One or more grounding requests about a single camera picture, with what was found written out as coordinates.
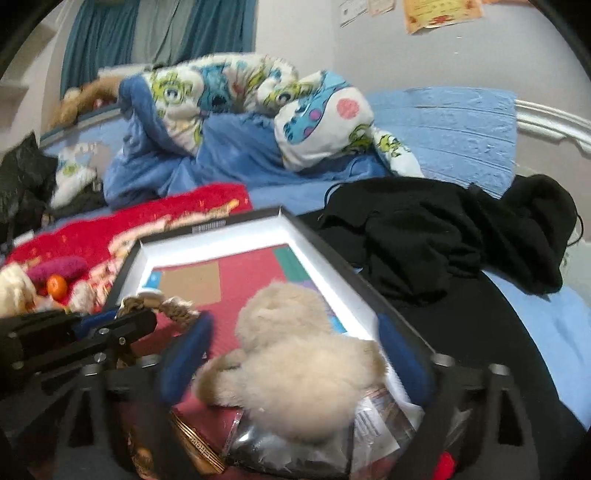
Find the brown teddy bear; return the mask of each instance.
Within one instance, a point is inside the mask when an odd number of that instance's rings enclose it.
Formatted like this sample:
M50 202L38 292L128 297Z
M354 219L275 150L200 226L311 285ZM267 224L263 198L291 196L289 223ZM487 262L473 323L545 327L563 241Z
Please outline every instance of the brown teddy bear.
M119 84L124 77L104 77L88 83L80 89L69 89L51 119L49 128L69 127L78 115L91 112L99 99L116 101Z

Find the wall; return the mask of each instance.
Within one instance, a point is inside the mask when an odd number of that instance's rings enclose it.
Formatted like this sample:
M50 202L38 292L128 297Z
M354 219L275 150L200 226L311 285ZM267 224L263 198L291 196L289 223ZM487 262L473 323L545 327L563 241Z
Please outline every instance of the wall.
M393 12L365 14L342 28L342 0L332 3L335 71L364 92L433 85L500 88L591 120L591 81L560 33L534 7L487 5L485 18L408 35L402 0ZM591 224L591 160L573 144L520 135L517 162L558 180Z
M59 102L61 65L70 30L83 0L64 0L29 35L2 80L28 85L18 100L2 101L0 151L34 131L39 139Z
M330 0L258 0L255 51L288 60L301 76L331 70L335 35Z

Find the pink plush toy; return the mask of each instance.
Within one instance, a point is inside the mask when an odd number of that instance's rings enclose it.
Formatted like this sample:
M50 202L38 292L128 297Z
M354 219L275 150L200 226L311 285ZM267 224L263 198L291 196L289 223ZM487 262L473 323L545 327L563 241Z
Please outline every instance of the pink plush toy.
M88 271L88 263L82 257L59 257L47 260L27 271L31 281L36 284L45 284L51 275L60 275L68 282L75 280Z

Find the cream plush toy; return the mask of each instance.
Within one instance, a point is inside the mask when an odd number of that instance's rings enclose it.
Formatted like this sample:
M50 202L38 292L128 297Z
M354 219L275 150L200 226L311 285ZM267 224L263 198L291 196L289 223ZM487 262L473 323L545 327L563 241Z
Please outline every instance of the cream plush toy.
M0 317L27 312L35 297L35 285L16 263L0 270Z
M322 298L271 284L239 314L242 349L208 361L193 391L208 405L242 407L288 440L319 442L351 424L367 389L383 383L376 342L332 332Z

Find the paper on wall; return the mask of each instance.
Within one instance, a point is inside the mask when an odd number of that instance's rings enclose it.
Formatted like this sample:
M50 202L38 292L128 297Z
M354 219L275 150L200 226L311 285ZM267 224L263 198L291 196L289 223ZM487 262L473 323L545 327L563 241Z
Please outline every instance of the paper on wall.
M346 0L339 5L340 26L350 24L368 10L367 0Z
M368 0L368 9L372 17L394 10L396 0Z
M404 23L408 33L482 17L480 0L404 0Z

